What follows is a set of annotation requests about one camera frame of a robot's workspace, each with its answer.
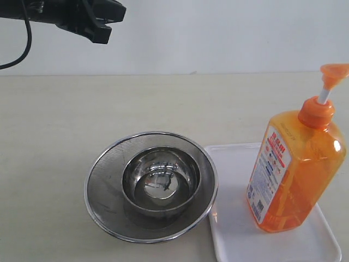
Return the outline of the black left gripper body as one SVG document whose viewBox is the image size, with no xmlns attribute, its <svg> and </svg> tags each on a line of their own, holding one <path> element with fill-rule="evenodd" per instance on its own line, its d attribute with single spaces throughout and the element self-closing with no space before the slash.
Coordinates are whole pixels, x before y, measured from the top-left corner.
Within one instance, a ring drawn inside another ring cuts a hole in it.
<svg viewBox="0 0 349 262">
<path fill-rule="evenodd" d="M 92 15 L 92 1 L 42 1 L 35 21 L 54 24 L 96 44 L 107 44 L 111 27 L 93 24 Z"/>
</svg>

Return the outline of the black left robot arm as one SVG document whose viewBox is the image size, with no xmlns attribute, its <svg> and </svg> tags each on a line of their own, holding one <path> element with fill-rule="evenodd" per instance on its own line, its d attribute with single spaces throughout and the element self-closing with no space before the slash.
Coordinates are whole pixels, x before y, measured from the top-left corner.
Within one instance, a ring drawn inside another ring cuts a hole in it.
<svg viewBox="0 0 349 262">
<path fill-rule="evenodd" d="M 109 0 L 1 1 L 1 18 L 50 23 L 83 36 L 93 43 L 107 44 L 110 23 L 122 22 L 127 8 Z"/>
</svg>

